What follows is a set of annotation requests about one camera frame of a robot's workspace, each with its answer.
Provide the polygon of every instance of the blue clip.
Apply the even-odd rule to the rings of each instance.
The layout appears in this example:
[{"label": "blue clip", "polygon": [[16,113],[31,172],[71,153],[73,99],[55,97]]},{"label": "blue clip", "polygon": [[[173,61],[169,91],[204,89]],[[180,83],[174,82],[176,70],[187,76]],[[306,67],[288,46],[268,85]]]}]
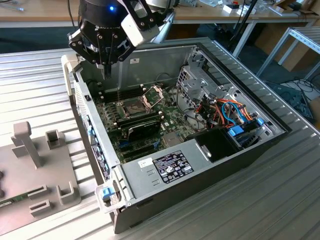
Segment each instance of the blue clip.
[{"label": "blue clip", "polygon": [[231,127],[230,129],[229,129],[229,133],[234,137],[234,136],[236,136],[236,135],[238,135],[238,134],[241,134],[241,133],[243,133],[244,132],[244,130],[238,125],[238,126],[234,126],[234,127]]},{"label": "blue clip", "polygon": [[88,136],[91,135],[91,133],[92,133],[92,126],[89,126],[89,127],[88,127],[87,133],[88,133]]},{"label": "blue clip", "polygon": [[105,188],[102,189],[101,197],[104,200],[104,199],[112,196],[115,193],[116,193],[115,189],[113,187],[111,187],[111,186],[108,186],[108,187],[105,187]]},{"label": "blue clip", "polygon": [[263,121],[262,118],[258,118],[256,121],[258,122],[258,124],[260,124],[260,126],[262,126],[265,123],[265,121]]}]

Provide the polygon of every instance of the table leg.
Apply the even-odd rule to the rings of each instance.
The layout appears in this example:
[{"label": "table leg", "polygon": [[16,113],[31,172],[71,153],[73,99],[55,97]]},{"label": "table leg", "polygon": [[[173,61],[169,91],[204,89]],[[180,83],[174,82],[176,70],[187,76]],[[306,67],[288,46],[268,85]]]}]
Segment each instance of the table leg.
[{"label": "table leg", "polygon": [[289,32],[290,32],[290,28],[288,28],[285,33],[283,34],[283,36],[280,38],[280,40],[278,41],[278,43],[275,45],[274,49],[272,50],[272,52],[270,53],[270,55],[267,57],[267,59],[264,61],[263,65],[261,66],[261,68],[259,69],[259,71],[256,73],[256,76],[259,77],[262,72],[265,70],[265,68],[271,63],[271,61],[275,58],[278,50],[283,46],[283,44],[287,41],[288,37],[289,37]]},{"label": "table leg", "polygon": [[[312,21],[308,22],[305,26],[312,27],[315,22],[316,22],[315,20],[312,20]],[[297,46],[298,43],[299,43],[299,40],[297,40],[297,39],[294,40],[294,42],[291,44],[291,46],[288,48],[288,50],[285,52],[285,54],[282,56],[282,58],[278,62],[278,64],[280,66],[284,63],[284,61],[287,59],[287,57],[290,55],[290,53],[293,51],[293,49],[295,49],[295,47]]]},{"label": "table leg", "polygon": [[248,26],[246,26],[243,34],[242,34],[242,37],[240,38],[240,41],[238,42],[237,46],[235,47],[235,50],[233,51],[233,56],[235,58],[237,58],[242,50],[242,48],[244,47],[244,45],[246,44],[252,30],[255,28],[256,26],[256,22],[253,21],[251,23],[248,24]]},{"label": "table leg", "polygon": [[314,72],[320,67],[320,62],[318,62],[313,68],[312,70],[304,77],[304,79],[309,79],[311,77],[312,74],[314,74]]}]

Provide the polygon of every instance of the power supply label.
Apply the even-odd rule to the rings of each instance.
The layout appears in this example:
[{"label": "power supply label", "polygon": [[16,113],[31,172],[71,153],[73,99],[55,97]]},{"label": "power supply label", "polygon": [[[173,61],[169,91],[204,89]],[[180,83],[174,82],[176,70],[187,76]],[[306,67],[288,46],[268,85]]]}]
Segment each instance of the power supply label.
[{"label": "power supply label", "polygon": [[194,171],[181,150],[154,159],[153,164],[165,184]]}]

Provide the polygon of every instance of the blue latch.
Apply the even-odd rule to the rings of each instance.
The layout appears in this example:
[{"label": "blue latch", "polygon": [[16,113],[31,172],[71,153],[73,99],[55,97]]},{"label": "blue latch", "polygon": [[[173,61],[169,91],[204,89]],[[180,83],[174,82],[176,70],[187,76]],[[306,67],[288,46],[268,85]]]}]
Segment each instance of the blue latch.
[{"label": "blue latch", "polygon": [[262,126],[265,123],[265,121],[263,121],[262,118],[258,118],[256,121],[258,122],[258,124],[260,124],[260,126]]},{"label": "blue latch", "polygon": [[101,190],[101,197],[104,200],[104,199],[112,196],[115,193],[116,193],[115,189],[111,186],[108,186],[108,187],[105,187]]},{"label": "blue latch", "polygon": [[244,130],[240,126],[233,126],[229,129],[229,133],[234,137],[238,134],[243,133]]}]

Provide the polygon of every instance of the slotted metal surface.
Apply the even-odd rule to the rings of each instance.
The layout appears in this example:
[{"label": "slotted metal surface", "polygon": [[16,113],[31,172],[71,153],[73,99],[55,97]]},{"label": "slotted metal surface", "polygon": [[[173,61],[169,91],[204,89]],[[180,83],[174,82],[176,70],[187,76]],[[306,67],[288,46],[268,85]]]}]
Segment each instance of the slotted metal surface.
[{"label": "slotted metal surface", "polygon": [[290,28],[289,34],[320,54],[319,26]]},{"label": "slotted metal surface", "polygon": [[[0,144],[10,143],[10,126],[21,120],[31,123],[32,137],[51,129],[64,132],[82,197],[79,205],[3,239],[319,239],[319,132],[217,42],[192,38],[163,44],[195,42],[207,47],[274,110],[292,128],[290,135],[250,167],[115,235],[109,215],[99,212],[93,196],[96,181],[64,86],[60,57],[71,51],[0,55]],[[211,71],[225,81],[222,74]]]}]

